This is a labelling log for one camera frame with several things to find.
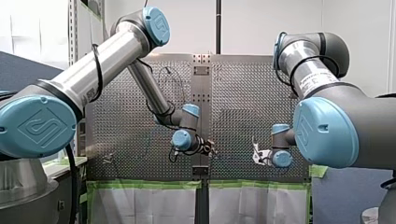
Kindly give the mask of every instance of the blue logo cap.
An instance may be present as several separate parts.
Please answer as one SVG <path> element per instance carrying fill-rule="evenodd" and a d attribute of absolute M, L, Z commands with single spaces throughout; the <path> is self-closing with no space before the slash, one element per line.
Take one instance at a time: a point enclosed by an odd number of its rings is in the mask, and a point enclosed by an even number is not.
<path fill-rule="evenodd" d="M 274 166 L 281 167 L 281 168 L 291 166 L 292 161 L 293 161 L 293 157 L 291 156 L 291 154 L 288 151 L 285 151 L 285 150 L 276 152 L 272 159 Z"/>
<path fill-rule="evenodd" d="M 351 166 L 359 155 L 359 138 L 348 115 L 321 97 L 301 101 L 293 126 L 297 147 L 314 164 L 333 168 Z"/>
<path fill-rule="evenodd" d="M 172 137 L 172 145 L 180 150 L 188 150 L 191 146 L 191 136 L 185 130 L 178 130 Z"/>
<path fill-rule="evenodd" d="M 190 114 L 194 115 L 195 117 L 199 117 L 199 106 L 198 105 L 186 104 L 186 105 L 183 105 L 183 110 L 186 112 L 189 112 Z"/>
<path fill-rule="evenodd" d="M 163 46 L 171 37 L 169 24 L 165 15 L 156 7 L 143 8 L 143 23 L 154 43 Z"/>
<path fill-rule="evenodd" d="M 0 153 L 14 158 L 52 155 L 73 139 L 76 116 L 63 101 L 28 96 L 0 108 Z"/>
<path fill-rule="evenodd" d="M 283 133 L 290 129 L 289 124 L 274 124 L 271 134 Z"/>

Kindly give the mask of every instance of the metal pole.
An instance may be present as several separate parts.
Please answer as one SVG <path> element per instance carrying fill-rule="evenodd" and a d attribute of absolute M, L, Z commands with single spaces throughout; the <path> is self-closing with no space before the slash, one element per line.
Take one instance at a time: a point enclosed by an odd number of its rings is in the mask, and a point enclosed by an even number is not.
<path fill-rule="evenodd" d="M 221 0 L 216 0 L 216 54 L 221 54 Z"/>

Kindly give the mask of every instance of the pegboard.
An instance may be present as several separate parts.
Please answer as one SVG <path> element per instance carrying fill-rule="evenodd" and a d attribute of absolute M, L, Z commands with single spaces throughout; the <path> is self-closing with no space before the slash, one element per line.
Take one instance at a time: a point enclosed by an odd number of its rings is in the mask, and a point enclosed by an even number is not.
<path fill-rule="evenodd" d="M 212 57 L 212 120 L 210 138 L 219 156 L 211 160 L 212 179 L 256 179 L 300 182 L 309 167 L 296 147 L 289 169 L 278 169 L 252 161 L 252 136 L 260 149 L 271 148 L 271 129 L 276 123 L 291 126 L 297 100 L 290 87 L 276 79 L 272 57 Z"/>
<path fill-rule="evenodd" d="M 202 82 L 194 74 L 193 55 L 165 54 L 145 60 L 153 67 L 164 95 L 178 108 L 184 103 L 198 104 L 199 99 L 202 104 L 204 99 L 197 98 L 196 90 L 210 89 L 210 96 L 205 97 L 210 103 L 206 102 L 207 112 L 202 116 L 210 117 L 205 135 L 214 140 L 219 152 L 210 160 L 210 178 L 305 181 L 308 164 L 297 148 L 291 150 L 294 163 L 289 170 L 263 167 L 252 160 L 252 135 L 261 149 L 269 148 L 272 125 L 291 123 L 296 104 L 290 99 L 290 89 L 276 79 L 272 57 L 210 56 L 210 62 L 205 62 L 210 73 L 202 76 L 210 79 Z M 182 156 L 176 163 L 168 160 L 173 132 L 154 124 L 129 72 L 111 82 L 86 114 L 90 180 L 191 180 L 191 158 Z"/>
<path fill-rule="evenodd" d="M 163 94 L 177 108 L 190 101 L 191 57 L 145 59 Z M 191 158 L 168 160 L 173 131 L 154 123 L 143 93 L 127 70 L 105 87 L 86 114 L 90 180 L 191 180 Z"/>

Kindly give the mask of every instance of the metal stand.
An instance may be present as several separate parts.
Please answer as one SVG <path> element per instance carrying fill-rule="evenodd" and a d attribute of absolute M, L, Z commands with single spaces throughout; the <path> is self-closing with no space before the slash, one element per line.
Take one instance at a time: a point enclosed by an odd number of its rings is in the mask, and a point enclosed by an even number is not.
<path fill-rule="evenodd" d="M 0 162 L 0 218 L 3 224 L 55 224 L 64 202 L 58 182 L 47 180 L 40 160 Z"/>
<path fill-rule="evenodd" d="M 193 72 L 191 75 L 192 103 L 201 108 L 197 133 L 204 139 L 210 135 L 212 72 L 209 54 L 192 55 Z M 209 223 L 209 159 L 204 155 L 192 158 L 192 179 L 201 181 L 195 194 L 195 224 Z"/>

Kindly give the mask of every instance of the robotic arm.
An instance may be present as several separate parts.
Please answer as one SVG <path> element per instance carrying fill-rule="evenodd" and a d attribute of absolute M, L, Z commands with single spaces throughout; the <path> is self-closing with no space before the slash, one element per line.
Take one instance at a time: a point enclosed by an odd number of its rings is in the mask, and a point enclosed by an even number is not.
<path fill-rule="evenodd" d="M 199 107 L 184 105 L 175 110 L 139 60 L 169 38 L 168 22 L 156 7 L 120 18 L 106 42 L 59 76 L 38 80 L 0 102 L 0 154 L 41 158 L 63 149 L 72 140 L 85 105 L 96 100 L 125 68 L 145 94 L 157 123 L 180 127 L 172 141 L 176 148 L 207 148 L 208 142 L 195 133 Z"/>
<path fill-rule="evenodd" d="M 296 145 L 315 164 L 395 169 L 396 99 L 370 98 L 340 81 L 348 64 L 347 45 L 336 35 L 278 37 L 274 68 L 289 76 L 301 100 L 293 118 Z"/>

